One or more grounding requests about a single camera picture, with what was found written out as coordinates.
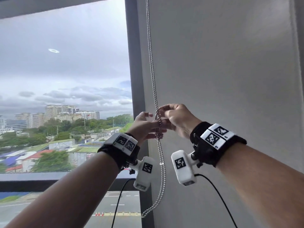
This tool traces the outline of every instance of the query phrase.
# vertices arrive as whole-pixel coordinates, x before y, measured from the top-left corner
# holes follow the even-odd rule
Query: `red roof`
[[[14,166],[14,167],[7,168],[6,171],[17,170],[17,169],[20,169],[20,168],[22,168],[22,164]]]
[[[43,151],[39,151],[39,152],[37,152],[37,153],[35,153],[35,154],[33,154],[33,155],[31,155],[31,156],[25,158],[24,160],[28,160],[28,159],[32,159],[32,158],[34,158],[34,159],[36,159],[36,158],[41,158],[41,154],[42,154],[42,153],[50,153],[50,152],[52,152],[52,151],[53,151],[53,150],[51,150],[51,149],[45,149],[45,150],[43,150]]]

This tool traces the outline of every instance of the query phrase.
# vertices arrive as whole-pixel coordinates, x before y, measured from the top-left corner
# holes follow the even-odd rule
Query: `gray window frame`
[[[38,13],[95,1],[102,0],[0,0],[0,19]],[[145,111],[137,0],[125,0],[125,6],[133,114],[136,116],[140,112]],[[144,156],[149,156],[147,142],[143,144],[138,158],[142,159]],[[57,172],[56,175],[52,174],[52,172],[43,173],[43,175],[38,180],[33,180],[31,177],[32,174],[35,173],[0,174],[0,192],[43,192],[67,173],[68,172]],[[126,178],[125,176],[116,178],[114,183],[109,188],[109,191],[120,191],[128,179],[129,178]],[[132,182],[129,182],[125,186],[124,190],[135,191],[137,189],[133,187]],[[152,205],[151,188],[149,188],[146,192],[140,191],[139,195],[140,208],[143,212]],[[142,219],[142,227],[154,228],[153,212],[150,212],[145,218]]]

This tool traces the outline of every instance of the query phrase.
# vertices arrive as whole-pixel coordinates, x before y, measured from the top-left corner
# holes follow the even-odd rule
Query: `sky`
[[[48,104],[132,114],[124,0],[2,19],[0,32],[0,115]]]

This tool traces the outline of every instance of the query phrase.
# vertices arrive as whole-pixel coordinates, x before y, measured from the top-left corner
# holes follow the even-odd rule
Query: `black cable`
[[[206,178],[206,179],[211,183],[211,185],[212,185],[212,186],[214,187],[214,189],[217,191],[217,193],[218,193],[219,197],[221,198],[222,202],[224,203],[224,205],[225,205],[225,207],[226,207],[226,209],[227,209],[227,211],[228,211],[228,213],[229,213],[229,215],[230,215],[230,218],[231,218],[232,221],[233,221],[234,226],[237,228],[238,226],[236,225],[236,223],[235,223],[235,221],[234,221],[234,219],[233,219],[233,217],[232,217],[232,215],[231,215],[231,213],[230,213],[230,211],[229,211],[229,209],[228,209],[228,207],[227,207],[227,205],[226,205],[224,199],[222,198],[221,194],[219,193],[219,191],[217,190],[217,188],[215,187],[215,185],[209,180],[209,178],[207,178],[206,176],[204,176],[204,175],[202,175],[202,174],[195,174],[194,176],[202,176],[202,177]]]
[[[121,191],[120,191],[120,194],[119,194],[119,198],[118,198],[118,202],[117,202],[117,205],[116,205],[116,209],[115,209],[115,213],[114,213],[114,218],[113,218],[113,222],[112,222],[112,226],[111,228],[113,228],[114,226],[114,221],[115,221],[115,217],[116,217],[116,212],[117,212],[117,208],[118,208],[118,205],[119,205],[119,200],[120,200],[120,197],[121,197],[121,194],[123,193],[123,189],[125,188],[125,186],[127,185],[127,183],[130,181],[130,180],[136,180],[135,178],[130,178],[128,179],[125,184],[123,185]]]

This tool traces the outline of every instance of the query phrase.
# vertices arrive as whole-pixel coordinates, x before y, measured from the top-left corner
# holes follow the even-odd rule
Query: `glass pane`
[[[0,32],[0,173],[70,171],[133,122],[124,0],[2,19]]]
[[[107,192],[85,228],[111,227],[119,193],[118,191]],[[0,228],[6,226],[40,194],[0,192]],[[141,228],[139,192],[124,191],[122,195],[114,227]]]

